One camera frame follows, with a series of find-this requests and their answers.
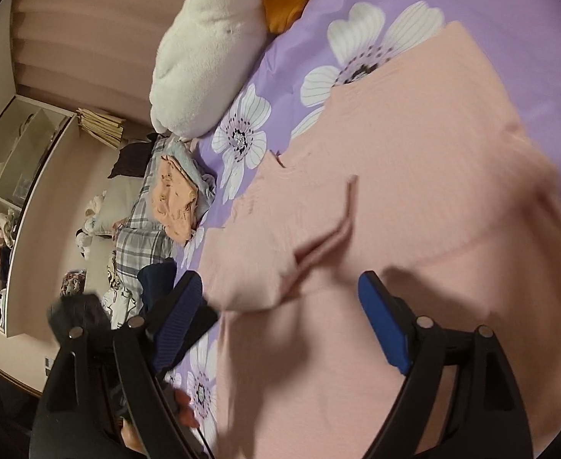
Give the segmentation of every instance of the plaid fabric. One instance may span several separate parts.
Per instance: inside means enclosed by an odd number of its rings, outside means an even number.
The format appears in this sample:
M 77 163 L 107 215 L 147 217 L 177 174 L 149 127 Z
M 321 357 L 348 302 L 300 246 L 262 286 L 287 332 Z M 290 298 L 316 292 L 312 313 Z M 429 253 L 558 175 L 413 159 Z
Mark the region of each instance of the plaid fabric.
M 165 150 L 169 138 L 159 136 L 157 141 L 153 145 L 153 151 L 151 152 L 151 160 L 147 166 L 147 171 L 145 172 L 145 178 L 142 182 L 142 188 L 138 195 L 138 199 L 134 204 L 132 213 L 127 219 L 126 227 L 132 228 L 133 230 L 158 230 L 163 231 L 163 225 L 149 219 L 147 216 L 150 212 L 147 212 L 148 200 L 149 200 L 149 190 L 153 188 L 157 179 L 157 164 L 159 157 Z
M 173 241 L 164 231 L 124 226 L 117 232 L 117 275 L 134 299 L 140 300 L 142 295 L 138 272 L 170 257 L 172 245 Z

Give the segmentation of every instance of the peach patterned clothing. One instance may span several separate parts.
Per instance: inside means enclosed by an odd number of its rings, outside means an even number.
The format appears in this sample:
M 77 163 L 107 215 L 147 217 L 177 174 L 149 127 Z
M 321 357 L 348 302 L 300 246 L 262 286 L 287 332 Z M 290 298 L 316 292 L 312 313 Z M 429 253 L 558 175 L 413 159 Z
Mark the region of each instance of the peach patterned clothing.
M 185 246 L 196 224 L 198 189 L 174 157 L 168 155 L 161 156 L 157 178 L 151 192 L 153 216 L 170 238 Z
M 555 168 L 461 24 L 333 88 L 206 233 L 206 298 L 230 311 L 217 459 L 362 457 L 404 380 L 356 298 L 365 270 L 443 327 L 491 326 L 535 452 L 561 429 Z M 422 447 L 437 439 L 437 409 Z

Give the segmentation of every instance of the floral bedsheet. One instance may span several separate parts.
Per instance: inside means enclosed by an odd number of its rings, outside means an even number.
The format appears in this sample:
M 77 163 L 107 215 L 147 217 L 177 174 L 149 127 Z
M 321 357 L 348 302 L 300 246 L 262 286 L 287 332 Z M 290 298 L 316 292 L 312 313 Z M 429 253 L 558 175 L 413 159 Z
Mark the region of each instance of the floral bedsheet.
M 561 184 L 561 0 L 311 0 L 200 140 L 199 159 L 217 176 L 217 199 L 177 251 L 177 278 L 197 270 L 206 230 L 223 225 L 265 151 L 283 153 L 311 128 L 331 88 L 358 81 L 450 21 L 462 22 L 494 64 L 527 132 L 557 164 Z M 190 394 L 211 446 L 218 332 L 215 326 L 168 376 Z

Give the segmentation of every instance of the white plush toy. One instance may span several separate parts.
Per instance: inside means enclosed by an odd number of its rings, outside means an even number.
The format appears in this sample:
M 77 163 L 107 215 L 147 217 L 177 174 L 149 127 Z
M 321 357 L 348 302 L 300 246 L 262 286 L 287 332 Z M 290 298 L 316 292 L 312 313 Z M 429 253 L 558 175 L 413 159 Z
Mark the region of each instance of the white plush toy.
M 157 50 L 151 122 L 199 137 L 215 127 L 267 42 L 262 0 L 185 0 Z

